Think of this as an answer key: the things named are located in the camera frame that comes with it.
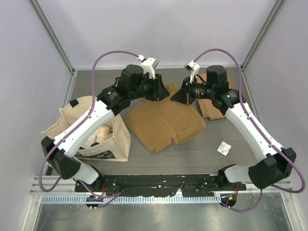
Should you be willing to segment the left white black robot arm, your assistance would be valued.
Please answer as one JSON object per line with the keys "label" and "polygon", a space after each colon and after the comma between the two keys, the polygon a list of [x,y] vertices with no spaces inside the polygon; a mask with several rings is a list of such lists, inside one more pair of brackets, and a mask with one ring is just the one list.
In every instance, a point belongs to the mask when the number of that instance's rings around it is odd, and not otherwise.
{"label": "left white black robot arm", "polygon": [[131,101],[145,98],[161,101],[169,96],[161,74],[144,65],[129,64],[121,71],[113,85],[91,98],[91,105],[80,117],[57,135],[48,131],[41,141],[45,159],[63,180],[75,178],[92,192],[102,188],[100,173],[76,158],[82,144],[104,123],[130,106]]}

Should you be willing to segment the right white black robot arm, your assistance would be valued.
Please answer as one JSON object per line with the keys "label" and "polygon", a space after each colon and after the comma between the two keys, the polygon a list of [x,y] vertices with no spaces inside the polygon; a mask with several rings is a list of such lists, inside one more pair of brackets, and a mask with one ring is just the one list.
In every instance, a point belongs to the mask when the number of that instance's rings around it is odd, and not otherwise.
{"label": "right white black robot arm", "polygon": [[196,76],[200,66],[191,61],[185,65],[191,75],[171,100],[186,105],[196,99],[209,99],[226,118],[231,121],[250,145],[258,161],[253,166],[230,165],[218,171],[218,186],[230,189],[235,182],[254,184],[259,189],[267,188],[290,176],[296,153],[292,148],[283,148],[275,141],[251,112],[244,97],[229,87],[227,71],[221,65],[206,69],[206,80],[198,82]]}

